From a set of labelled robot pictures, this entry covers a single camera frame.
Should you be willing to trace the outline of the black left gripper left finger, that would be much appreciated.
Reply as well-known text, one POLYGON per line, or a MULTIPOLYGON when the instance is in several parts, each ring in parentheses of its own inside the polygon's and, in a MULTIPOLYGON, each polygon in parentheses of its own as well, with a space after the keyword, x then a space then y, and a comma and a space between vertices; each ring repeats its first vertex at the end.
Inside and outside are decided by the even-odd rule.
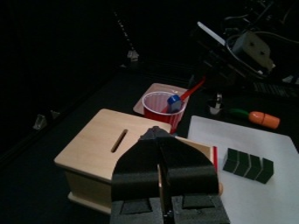
POLYGON ((157 136, 153 126, 116 161, 111 180, 109 224, 163 224, 159 193, 157 136))

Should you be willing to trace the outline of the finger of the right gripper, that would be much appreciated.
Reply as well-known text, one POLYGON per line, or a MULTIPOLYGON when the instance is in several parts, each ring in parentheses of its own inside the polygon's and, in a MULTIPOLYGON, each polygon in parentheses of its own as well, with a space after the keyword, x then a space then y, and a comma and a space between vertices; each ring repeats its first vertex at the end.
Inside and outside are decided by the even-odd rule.
POLYGON ((216 66, 208 71, 208 87, 224 88, 235 86, 244 76, 231 66, 216 66))
POLYGON ((207 50, 200 54, 193 68, 193 80, 200 81, 201 79, 205 79, 205 87, 223 87, 227 83, 223 61, 213 50, 207 50))

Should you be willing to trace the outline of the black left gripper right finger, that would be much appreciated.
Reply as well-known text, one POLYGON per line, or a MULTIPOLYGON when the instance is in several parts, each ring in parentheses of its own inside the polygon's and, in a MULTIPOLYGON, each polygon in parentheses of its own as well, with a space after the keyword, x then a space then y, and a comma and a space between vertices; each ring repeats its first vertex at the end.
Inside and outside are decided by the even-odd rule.
POLYGON ((229 224, 212 162, 161 129, 156 132, 156 145, 165 223, 229 224))

